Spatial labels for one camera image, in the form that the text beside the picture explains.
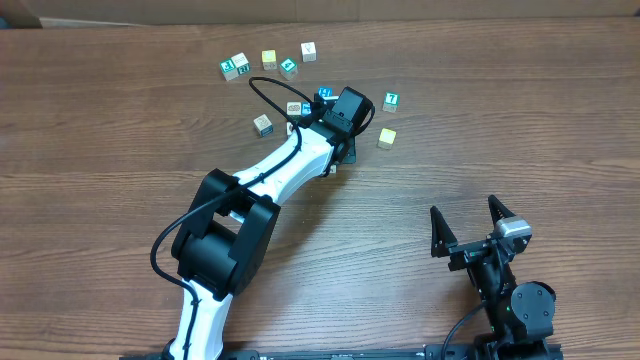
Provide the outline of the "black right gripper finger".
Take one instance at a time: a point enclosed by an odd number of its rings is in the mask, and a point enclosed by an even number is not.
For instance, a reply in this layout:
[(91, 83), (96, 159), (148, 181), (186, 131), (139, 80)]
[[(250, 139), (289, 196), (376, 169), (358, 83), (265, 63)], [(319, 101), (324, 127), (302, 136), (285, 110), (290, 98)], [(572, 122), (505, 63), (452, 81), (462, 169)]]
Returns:
[(458, 245), (458, 240), (436, 206), (430, 208), (432, 248), (449, 249)]
[(488, 205), (493, 224), (496, 224), (502, 219), (515, 216), (515, 214), (511, 210), (509, 210), (495, 195), (490, 195), (488, 197)]

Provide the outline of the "yellow I wooden block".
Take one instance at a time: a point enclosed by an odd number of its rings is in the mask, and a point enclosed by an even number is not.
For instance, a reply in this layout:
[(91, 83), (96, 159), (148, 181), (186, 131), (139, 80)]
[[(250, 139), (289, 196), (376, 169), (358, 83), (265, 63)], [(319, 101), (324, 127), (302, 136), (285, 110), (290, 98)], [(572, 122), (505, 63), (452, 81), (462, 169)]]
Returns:
[(385, 150), (390, 150), (394, 144), (395, 138), (396, 132), (394, 130), (383, 128), (380, 132), (377, 146)]

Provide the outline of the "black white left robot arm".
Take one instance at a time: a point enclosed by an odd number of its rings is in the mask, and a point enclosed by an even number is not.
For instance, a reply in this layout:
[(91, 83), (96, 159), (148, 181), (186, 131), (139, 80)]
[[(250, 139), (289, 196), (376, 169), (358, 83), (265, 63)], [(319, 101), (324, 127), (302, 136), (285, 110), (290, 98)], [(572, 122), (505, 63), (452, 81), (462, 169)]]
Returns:
[(232, 299), (260, 267), (282, 204), (307, 181), (354, 160), (355, 138), (373, 103), (346, 87), (311, 103), (286, 141), (259, 163), (229, 175), (205, 176), (171, 247), (184, 289), (180, 325), (165, 359), (217, 359)]

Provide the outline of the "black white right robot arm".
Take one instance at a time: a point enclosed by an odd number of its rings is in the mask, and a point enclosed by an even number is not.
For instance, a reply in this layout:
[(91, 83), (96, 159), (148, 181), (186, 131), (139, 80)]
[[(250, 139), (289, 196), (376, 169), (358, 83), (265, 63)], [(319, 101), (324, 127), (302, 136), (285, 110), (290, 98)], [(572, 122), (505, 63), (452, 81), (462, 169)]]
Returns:
[[(431, 255), (447, 257), (450, 271), (467, 272), (480, 296), (480, 304), (460, 319), (447, 334), (438, 356), (441, 359), (561, 359), (553, 335), (556, 293), (547, 284), (518, 284), (509, 263), (524, 252), (532, 227), (510, 211), (496, 196), (488, 197), (493, 230), (485, 239), (459, 244), (440, 210), (430, 208)], [(491, 331), (475, 337), (460, 355), (451, 347), (456, 332), (478, 312), (487, 315)]]

